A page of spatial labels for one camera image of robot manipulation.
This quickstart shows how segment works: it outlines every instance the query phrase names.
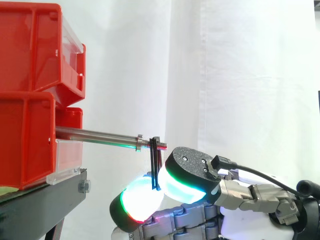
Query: screw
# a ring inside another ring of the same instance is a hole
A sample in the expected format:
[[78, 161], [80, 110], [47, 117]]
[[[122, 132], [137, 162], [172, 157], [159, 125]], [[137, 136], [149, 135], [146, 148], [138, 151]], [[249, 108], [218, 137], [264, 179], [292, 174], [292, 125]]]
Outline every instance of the screw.
[[90, 180], [83, 180], [82, 182], [79, 183], [79, 190], [80, 193], [83, 194], [88, 194], [91, 189], [91, 181]]

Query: white curtain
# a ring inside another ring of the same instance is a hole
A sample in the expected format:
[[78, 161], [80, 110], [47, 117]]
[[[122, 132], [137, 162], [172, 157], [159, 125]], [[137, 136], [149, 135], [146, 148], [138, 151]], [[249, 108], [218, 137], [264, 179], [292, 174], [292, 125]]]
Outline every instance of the white curtain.
[[[84, 128], [320, 183], [312, 0], [57, 2], [87, 47]], [[88, 143], [83, 167], [91, 192], [61, 239], [110, 239], [109, 204], [150, 169], [149, 153]]]

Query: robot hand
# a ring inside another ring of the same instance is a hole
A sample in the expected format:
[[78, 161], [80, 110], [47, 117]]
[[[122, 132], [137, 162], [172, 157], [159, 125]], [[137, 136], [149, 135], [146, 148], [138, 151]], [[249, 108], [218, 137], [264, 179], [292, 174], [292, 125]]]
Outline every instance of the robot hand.
[[[252, 176], [248, 174], [242, 176], [247, 183], [237, 182], [247, 187], [248, 182], [252, 184], [255, 181], [255, 178], [250, 177]], [[173, 228], [172, 225], [166, 224], [169, 220], [173, 220]], [[274, 224], [266, 213], [228, 210], [200, 200], [193, 204], [158, 211], [151, 216], [150, 223], [140, 225], [131, 233], [117, 227], [111, 239], [147, 240], [149, 236], [157, 240], [223, 239], [220, 234], [229, 240], [292, 240], [294, 231], [290, 226]]]
[[[219, 169], [243, 169], [280, 187], [243, 186], [231, 179], [222, 179]], [[156, 212], [139, 227], [128, 220], [129, 217], [125, 224], [117, 217], [117, 225], [127, 232], [130, 240], [217, 239], [220, 233], [232, 240], [316, 240], [319, 237], [319, 201], [309, 197], [318, 196], [319, 188], [312, 182], [303, 181], [297, 186], [299, 191], [295, 191], [227, 158], [212, 158], [186, 147], [172, 152], [158, 178], [167, 196], [188, 204]], [[223, 207], [224, 219], [217, 206]]]

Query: red plastic bin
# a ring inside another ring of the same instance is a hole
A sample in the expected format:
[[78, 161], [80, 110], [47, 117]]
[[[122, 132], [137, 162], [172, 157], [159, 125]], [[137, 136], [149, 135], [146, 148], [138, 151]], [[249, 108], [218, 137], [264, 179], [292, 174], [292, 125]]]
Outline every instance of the red plastic bin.
[[55, 172], [56, 122], [82, 127], [82, 110], [56, 111], [49, 92], [0, 92], [0, 186], [22, 190]]
[[85, 98], [86, 47], [54, 3], [0, 2], [0, 91], [49, 92], [57, 107]]

